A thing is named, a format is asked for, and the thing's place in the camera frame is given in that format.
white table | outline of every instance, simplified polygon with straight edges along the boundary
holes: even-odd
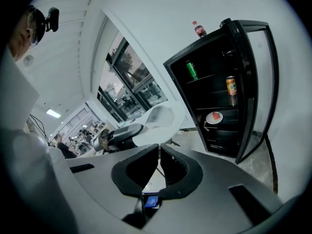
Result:
[[[172,109],[172,112],[174,113],[174,119],[172,121],[171,126],[155,127],[152,129],[144,127],[143,130],[137,136],[132,138],[136,146],[144,146],[155,143],[156,144],[166,143],[180,130],[183,121],[185,119],[184,105],[182,105],[178,101],[165,101],[163,103],[156,105],[155,107],[158,106],[165,106]],[[137,118],[133,123],[139,123],[144,126],[153,108],[148,110],[142,117]]]

tiled floor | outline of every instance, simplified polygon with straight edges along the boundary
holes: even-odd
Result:
[[[200,139],[197,131],[179,131],[174,137],[173,141],[179,144],[181,147],[189,148],[197,152],[201,152],[207,155],[212,155],[215,157],[226,159],[232,163],[235,163],[234,158],[224,157],[220,155],[215,155],[205,151],[204,145]],[[158,169],[163,173],[163,170],[158,161]],[[238,166],[258,179],[269,189],[273,190],[273,174],[270,162],[269,151],[267,145],[263,142],[260,147],[254,151],[249,157],[238,164]],[[156,170],[151,177],[149,183],[144,188],[143,192],[158,192],[159,190],[166,187],[165,178],[163,175]]]

coca-cola bottle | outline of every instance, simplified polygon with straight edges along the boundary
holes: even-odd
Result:
[[[195,32],[198,34],[198,36],[199,36],[200,38],[202,38],[202,37],[204,37],[204,36],[207,35],[207,32],[206,32],[206,30],[204,29],[203,26],[198,25],[196,21],[193,22],[193,25],[196,26],[196,27],[195,27]]]

black refrigerator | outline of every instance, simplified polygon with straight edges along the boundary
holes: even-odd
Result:
[[[226,19],[164,66],[207,152],[239,163],[266,138],[278,94],[278,59],[268,23]],[[228,78],[236,86],[231,92]]]

white plate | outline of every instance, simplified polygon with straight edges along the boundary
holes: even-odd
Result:
[[[213,113],[217,113],[220,116],[220,119],[215,120]],[[206,121],[208,124],[215,125],[220,123],[223,120],[223,115],[220,112],[211,112],[206,116]]]

